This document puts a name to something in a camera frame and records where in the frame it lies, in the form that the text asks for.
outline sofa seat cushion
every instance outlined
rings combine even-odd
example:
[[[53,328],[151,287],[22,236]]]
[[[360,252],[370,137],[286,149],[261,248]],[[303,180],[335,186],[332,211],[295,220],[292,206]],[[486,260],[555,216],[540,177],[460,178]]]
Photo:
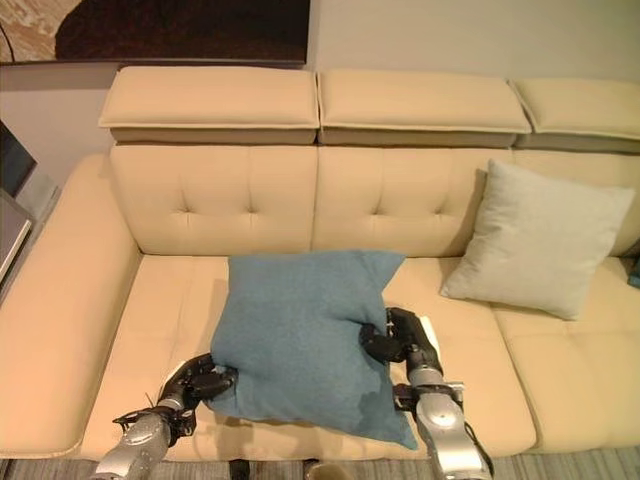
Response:
[[[310,144],[318,128],[315,78],[275,68],[126,67],[100,126],[119,141]]]
[[[630,260],[605,259],[575,322],[494,306],[540,451],[640,443],[640,291],[627,285],[630,268]]]
[[[325,144],[507,147],[531,131],[497,77],[336,69],[318,89]]]
[[[439,294],[459,263],[460,258],[406,259],[383,298],[387,306],[429,317],[445,380],[464,382],[465,415],[478,438],[492,456],[515,455],[534,444],[535,430],[493,312],[487,303]]]
[[[534,428],[491,310],[438,294],[443,275],[457,262],[405,260],[384,296],[389,305],[430,316],[447,377],[466,382],[469,420],[489,453],[519,453],[535,442]],[[143,257],[80,458],[104,455],[121,435],[111,420],[144,407],[145,392],[155,400],[173,368],[208,351],[227,297],[227,278],[225,257]],[[406,381],[402,365],[394,364],[391,376],[394,383]],[[197,418],[195,435],[180,439],[169,450],[169,460],[416,459],[426,455],[421,441],[419,450],[412,451],[310,425],[225,417],[204,405],[198,407]],[[413,421],[409,423],[419,438]]]
[[[640,152],[640,84],[581,78],[510,83],[534,130],[517,146]]]

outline wall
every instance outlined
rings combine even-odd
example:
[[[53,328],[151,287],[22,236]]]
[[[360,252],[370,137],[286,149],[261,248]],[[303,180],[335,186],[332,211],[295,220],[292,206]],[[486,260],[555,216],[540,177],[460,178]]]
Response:
[[[640,81],[640,0],[312,0],[310,69]],[[113,64],[0,68],[0,116],[62,185],[87,153]]]
[[[115,72],[114,64],[0,68],[0,117],[57,185],[84,155],[112,144],[97,122]]]
[[[319,0],[310,63],[640,81],[640,0]]]

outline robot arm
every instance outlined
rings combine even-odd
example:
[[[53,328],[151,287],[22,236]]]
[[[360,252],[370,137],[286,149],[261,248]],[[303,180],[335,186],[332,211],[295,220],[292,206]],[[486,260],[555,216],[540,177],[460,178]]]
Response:
[[[114,423],[122,427],[118,445],[100,461],[90,480],[144,480],[178,438],[193,435],[195,408],[235,383],[237,372],[215,371],[211,355],[192,358],[165,384],[156,406],[127,413]]]
[[[438,353],[413,312],[389,308],[387,320],[387,336],[364,325],[360,342],[378,361],[406,361],[411,385],[394,387],[396,408],[413,413],[436,478],[491,480],[491,459],[464,418],[463,385],[444,381]]]

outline sofa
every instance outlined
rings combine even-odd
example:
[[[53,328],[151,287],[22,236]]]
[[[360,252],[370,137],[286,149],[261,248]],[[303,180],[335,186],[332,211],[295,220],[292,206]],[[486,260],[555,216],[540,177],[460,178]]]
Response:
[[[208,351],[228,256],[354,248],[406,255],[385,304],[430,318],[445,377],[464,382],[467,419],[490,455],[640,444],[640,290],[627,284],[640,238],[640,156],[629,152],[640,144],[631,101],[640,86],[618,103],[587,89],[594,114],[574,117],[593,128],[569,118],[549,150],[532,119],[556,118],[553,102],[535,99],[557,85],[526,85],[426,72],[122,69],[100,119],[116,144],[78,163],[0,309],[0,456],[101,458],[121,435],[112,419],[146,406],[180,361]],[[537,110],[524,105],[532,98]],[[440,295],[472,238],[490,159],[639,192],[576,321]],[[406,382],[402,365],[391,375]],[[427,455],[203,405],[197,418],[169,460]]]

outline floor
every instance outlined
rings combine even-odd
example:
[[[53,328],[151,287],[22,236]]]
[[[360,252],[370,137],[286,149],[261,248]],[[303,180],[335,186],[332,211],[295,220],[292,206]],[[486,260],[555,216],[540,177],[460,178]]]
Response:
[[[302,480],[301,462],[251,462],[251,480]],[[427,462],[339,462],[355,480],[440,480]],[[0,480],[87,480],[87,460],[13,460],[0,465]],[[495,460],[495,480],[640,480],[640,446],[571,454],[517,455]],[[150,480],[228,480],[224,462],[162,463]]]

